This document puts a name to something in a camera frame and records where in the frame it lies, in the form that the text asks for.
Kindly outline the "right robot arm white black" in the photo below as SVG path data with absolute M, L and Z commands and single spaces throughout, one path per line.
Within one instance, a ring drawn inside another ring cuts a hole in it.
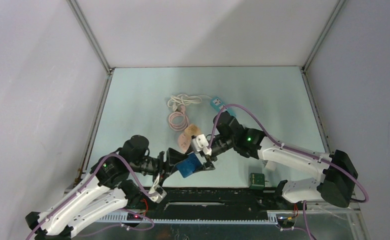
M 227 112 L 214 120 L 218 135 L 211 139 L 204 134 L 192 136 L 190 142 L 191 150 L 206 159 L 205 167 L 213 168 L 218 155 L 233 149 L 242 157 L 281 164 L 308 174 L 308 179 L 282 180 L 278 184 L 273 201 L 280 209 L 318 200 L 347 208 L 354 201 L 358 172 L 346 152 L 321 153 L 286 145 L 262 130 L 244 127 Z

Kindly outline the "yellow cube plug adapter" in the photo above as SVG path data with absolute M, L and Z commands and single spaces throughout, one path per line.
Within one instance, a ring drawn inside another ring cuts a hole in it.
M 188 137 L 188 138 L 192 138 L 192 136 L 198 136 L 198 135 L 201 135 L 202 134 L 202 131 L 200 130 L 200 128 L 198 126 L 196 126 L 195 124 L 190 124 L 185 130 L 184 130 L 184 134 Z

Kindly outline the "blue cube plug adapter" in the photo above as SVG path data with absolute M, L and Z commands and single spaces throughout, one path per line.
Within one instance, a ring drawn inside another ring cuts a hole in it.
M 189 157 L 176 165 L 177 170 L 183 178 L 194 174 L 202 166 L 201 161 L 195 153 L 190 153 Z

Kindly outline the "pink round power socket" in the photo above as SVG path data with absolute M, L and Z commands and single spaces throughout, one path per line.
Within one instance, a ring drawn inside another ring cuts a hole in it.
M 192 135 L 186 132 L 182 132 L 177 138 L 177 145 L 182 153 L 186 153 L 192 142 Z

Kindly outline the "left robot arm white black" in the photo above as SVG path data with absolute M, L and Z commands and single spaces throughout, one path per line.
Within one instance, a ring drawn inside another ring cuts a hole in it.
M 83 180 L 58 203 L 43 212 L 30 212 L 26 223 L 29 239 L 70 240 L 101 217 L 120 209 L 132 209 L 141 201 L 160 203 L 166 196 L 163 182 L 176 171 L 212 170 L 216 152 L 201 134 L 190 142 L 187 153 L 172 148 L 151 157 L 149 141 L 134 135 L 122 147 L 107 154 Z

